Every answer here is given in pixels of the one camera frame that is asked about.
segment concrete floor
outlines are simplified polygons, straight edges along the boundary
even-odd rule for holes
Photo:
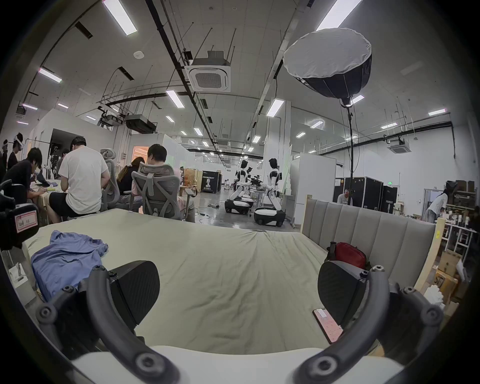
[[[290,222],[285,220],[283,226],[258,225],[252,216],[239,215],[225,212],[224,202],[233,193],[232,190],[221,190],[217,193],[200,192],[193,199],[195,208],[198,208],[198,214],[195,217],[196,223],[205,225],[214,225],[218,227],[241,228],[241,229],[259,229],[283,232],[299,232],[300,228],[292,228]],[[219,204],[219,208],[209,207],[209,204]]]

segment upholstered headboard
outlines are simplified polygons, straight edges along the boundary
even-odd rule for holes
[[[424,221],[310,198],[302,225],[302,233],[323,249],[331,241],[357,247],[401,287],[415,285],[434,232],[435,225]]]

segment octagonal softbox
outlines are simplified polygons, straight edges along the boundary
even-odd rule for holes
[[[291,45],[283,63],[307,87],[347,105],[370,78],[372,45],[348,28],[322,29]]]

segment label sticker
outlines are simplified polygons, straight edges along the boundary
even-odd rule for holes
[[[20,233],[31,227],[35,227],[37,224],[38,222],[36,220],[35,211],[15,216],[15,226],[17,228],[17,233]]]

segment cardboard box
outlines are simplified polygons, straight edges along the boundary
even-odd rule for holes
[[[447,304],[450,301],[450,296],[458,284],[458,280],[450,275],[447,275],[445,272],[437,270],[435,277],[433,278],[433,283],[439,288],[440,292],[444,296],[444,304]]]
[[[445,272],[447,275],[455,276],[456,264],[462,259],[462,255],[446,249],[442,252],[442,257],[438,264],[438,270]]]

